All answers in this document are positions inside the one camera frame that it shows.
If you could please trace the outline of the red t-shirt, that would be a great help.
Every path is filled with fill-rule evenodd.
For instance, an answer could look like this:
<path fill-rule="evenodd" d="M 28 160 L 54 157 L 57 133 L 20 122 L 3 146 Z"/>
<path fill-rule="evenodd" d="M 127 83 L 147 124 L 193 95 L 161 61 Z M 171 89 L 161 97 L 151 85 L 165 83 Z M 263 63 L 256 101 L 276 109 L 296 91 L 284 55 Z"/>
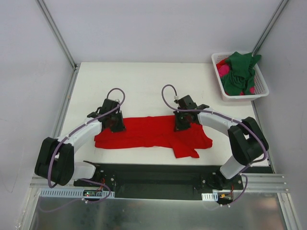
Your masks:
<path fill-rule="evenodd" d="M 95 136 L 94 146 L 100 149 L 130 149 L 140 147 L 163 147 L 173 150 L 176 158 L 199 158 L 198 149 L 213 146 L 201 125 L 191 124 L 183 131 L 175 131 L 175 117 L 147 116 L 124 118 L 125 131 L 112 132 L 107 129 Z"/>

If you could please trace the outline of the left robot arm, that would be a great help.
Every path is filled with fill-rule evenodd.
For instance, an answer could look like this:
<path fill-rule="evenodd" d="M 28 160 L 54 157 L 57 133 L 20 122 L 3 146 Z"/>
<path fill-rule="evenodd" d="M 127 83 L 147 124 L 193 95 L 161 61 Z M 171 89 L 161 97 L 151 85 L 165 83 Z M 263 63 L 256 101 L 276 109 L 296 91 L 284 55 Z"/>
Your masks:
<path fill-rule="evenodd" d="M 43 140 L 35 165 L 35 174 L 48 180 L 49 187 L 66 185 L 70 180 L 85 179 L 90 186 L 101 183 L 97 165 L 89 161 L 76 162 L 75 153 L 87 141 L 108 129 L 121 132 L 123 124 L 121 103 L 106 98 L 103 105 L 91 112 L 68 134 Z"/>

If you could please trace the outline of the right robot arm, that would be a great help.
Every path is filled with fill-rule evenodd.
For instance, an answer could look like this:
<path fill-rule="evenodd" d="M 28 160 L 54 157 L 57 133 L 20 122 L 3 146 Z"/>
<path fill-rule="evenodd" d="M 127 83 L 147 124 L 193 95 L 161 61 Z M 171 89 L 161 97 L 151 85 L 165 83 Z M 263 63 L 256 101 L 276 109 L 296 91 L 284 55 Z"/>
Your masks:
<path fill-rule="evenodd" d="M 232 156 L 207 177 L 206 184 L 210 188 L 227 189 L 232 185 L 233 178 L 252 165 L 258 157 L 267 154 L 268 142 L 254 118 L 231 118 L 205 104 L 198 106 L 189 95 L 181 99 L 175 96 L 174 102 L 178 105 L 174 111 L 176 131 L 187 130 L 194 123 L 210 127 L 229 138 Z"/>

